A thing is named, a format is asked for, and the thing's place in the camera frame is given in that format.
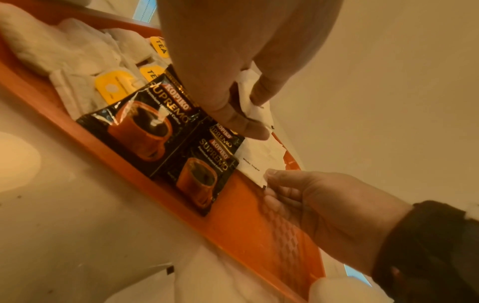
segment black packet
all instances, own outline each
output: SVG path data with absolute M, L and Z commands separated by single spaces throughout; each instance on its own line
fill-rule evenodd
M 244 137 L 205 119 L 160 176 L 206 216 L 239 164 L 234 154 L 243 141 Z
M 206 118 L 172 73 L 170 65 L 135 93 L 77 122 L 153 177 Z

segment white wall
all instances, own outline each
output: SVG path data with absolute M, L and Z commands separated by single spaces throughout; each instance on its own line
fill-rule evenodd
M 479 201 L 479 1 L 346 0 L 273 113 L 308 170 Z

